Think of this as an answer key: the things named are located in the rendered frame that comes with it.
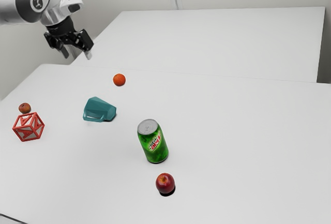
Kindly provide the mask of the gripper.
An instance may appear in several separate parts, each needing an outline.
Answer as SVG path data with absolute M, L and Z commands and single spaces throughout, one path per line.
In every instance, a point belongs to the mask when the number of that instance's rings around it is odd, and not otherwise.
M 88 60 L 92 58 L 90 51 L 94 45 L 85 29 L 76 31 L 71 17 L 66 17 L 58 24 L 46 26 L 44 37 L 52 49 L 61 51 L 64 58 L 69 57 L 69 52 L 64 45 L 74 46 L 84 52 Z

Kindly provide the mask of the teal faceted mug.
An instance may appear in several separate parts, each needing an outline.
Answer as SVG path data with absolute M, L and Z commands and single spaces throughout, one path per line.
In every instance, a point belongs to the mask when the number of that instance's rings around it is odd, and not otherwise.
M 90 122 L 110 122 L 116 117 L 116 107 L 98 98 L 89 98 L 84 110 L 83 119 Z

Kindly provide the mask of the orange fruit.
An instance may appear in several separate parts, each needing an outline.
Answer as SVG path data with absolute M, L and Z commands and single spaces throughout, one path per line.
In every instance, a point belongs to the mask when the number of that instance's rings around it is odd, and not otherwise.
M 123 86 L 126 83 L 126 77 L 121 73 L 117 73 L 113 76 L 113 83 L 116 86 Z

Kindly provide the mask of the small brownish red apple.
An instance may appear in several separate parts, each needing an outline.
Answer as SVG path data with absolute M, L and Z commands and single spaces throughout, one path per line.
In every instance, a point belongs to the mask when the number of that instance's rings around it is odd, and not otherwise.
M 24 102 L 19 105 L 18 109 L 22 114 L 30 113 L 31 105 L 27 102 Z

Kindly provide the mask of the red letter block cube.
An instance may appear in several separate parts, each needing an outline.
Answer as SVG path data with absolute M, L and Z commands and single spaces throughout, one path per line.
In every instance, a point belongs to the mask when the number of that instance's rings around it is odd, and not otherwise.
M 31 141 L 41 138 L 44 122 L 37 112 L 18 115 L 12 130 L 20 141 Z

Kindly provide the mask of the green soda can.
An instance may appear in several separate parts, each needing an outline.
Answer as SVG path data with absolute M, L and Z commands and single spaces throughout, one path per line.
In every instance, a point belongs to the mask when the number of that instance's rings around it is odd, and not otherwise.
M 146 119 L 139 123 L 137 134 L 146 159 L 150 163 L 161 163 L 169 155 L 160 125 L 153 119 Z

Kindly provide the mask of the large dark red apple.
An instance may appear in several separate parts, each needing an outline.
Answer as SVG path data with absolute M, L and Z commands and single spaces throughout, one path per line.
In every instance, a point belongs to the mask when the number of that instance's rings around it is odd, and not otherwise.
M 169 194 L 175 189 L 175 180 L 168 173 L 161 173 L 156 178 L 156 188 L 161 194 Z

